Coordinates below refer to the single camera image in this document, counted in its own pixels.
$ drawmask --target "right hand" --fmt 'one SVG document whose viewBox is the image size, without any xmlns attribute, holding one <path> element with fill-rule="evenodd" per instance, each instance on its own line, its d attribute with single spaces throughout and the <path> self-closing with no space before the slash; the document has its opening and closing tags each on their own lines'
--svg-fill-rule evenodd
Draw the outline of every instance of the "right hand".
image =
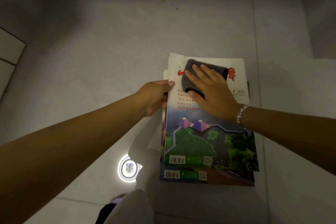
<svg viewBox="0 0 336 224">
<path fill-rule="evenodd" d="M 203 92 L 205 99 L 192 90 L 188 91 L 189 96 L 209 114 L 230 122 L 236 122 L 242 105 L 238 104 L 233 97 L 223 76 L 215 70 L 210 70 L 204 64 L 201 65 L 202 70 L 195 64 L 192 68 L 198 78 L 188 70 L 184 71 L 185 75 Z"/>
</svg>

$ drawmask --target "left hand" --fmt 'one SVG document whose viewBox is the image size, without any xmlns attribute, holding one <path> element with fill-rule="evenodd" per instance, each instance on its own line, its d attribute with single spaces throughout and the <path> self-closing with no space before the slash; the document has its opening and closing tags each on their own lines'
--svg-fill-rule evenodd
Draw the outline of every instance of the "left hand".
<svg viewBox="0 0 336 224">
<path fill-rule="evenodd" d="M 173 81 L 162 80 L 147 82 L 138 90 L 136 93 L 137 98 L 145 105 L 144 116 L 151 116 L 157 110 L 167 107 L 167 93 L 173 86 Z"/>
</svg>

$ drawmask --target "qr code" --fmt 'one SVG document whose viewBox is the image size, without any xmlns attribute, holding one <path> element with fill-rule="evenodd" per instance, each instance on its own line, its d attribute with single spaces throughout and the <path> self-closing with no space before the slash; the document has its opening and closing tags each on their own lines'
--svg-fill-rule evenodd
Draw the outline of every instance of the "qr code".
<svg viewBox="0 0 336 224">
<path fill-rule="evenodd" d="M 185 164 L 186 157 L 183 155 L 169 155 L 169 164 Z"/>
<path fill-rule="evenodd" d="M 207 172 L 198 172 L 198 179 L 200 181 L 206 181 L 207 180 Z"/>
<path fill-rule="evenodd" d="M 204 157 L 204 165 L 211 165 L 211 157 Z"/>
<path fill-rule="evenodd" d="M 164 178 L 180 179 L 180 171 L 178 171 L 178 170 L 165 170 Z"/>
</svg>

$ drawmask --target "magazine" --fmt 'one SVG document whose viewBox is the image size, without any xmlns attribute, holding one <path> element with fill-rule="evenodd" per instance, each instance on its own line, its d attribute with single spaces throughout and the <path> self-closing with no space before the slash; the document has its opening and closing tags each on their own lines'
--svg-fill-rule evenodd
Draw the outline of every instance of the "magazine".
<svg viewBox="0 0 336 224">
<path fill-rule="evenodd" d="M 168 71 L 164 71 L 163 78 L 168 77 Z M 254 175 L 252 171 L 220 170 L 212 168 L 196 167 L 165 167 L 164 149 L 166 137 L 166 116 L 167 109 L 162 111 L 162 134 L 161 134 L 161 167 L 160 180 L 167 182 L 187 182 L 203 184 L 221 184 L 236 186 L 254 186 Z"/>
<path fill-rule="evenodd" d="M 194 59 L 229 69 L 227 84 L 240 104 L 249 103 L 243 59 L 196 58 L 171 53 L 168 79 L 175 81 L 168 94 L 163 164 L 165 167 L 259 171 L 251 130 L 218 119 L 202 108 L 182 89 L 181 78 L 187 60 Z"/>
</svg>

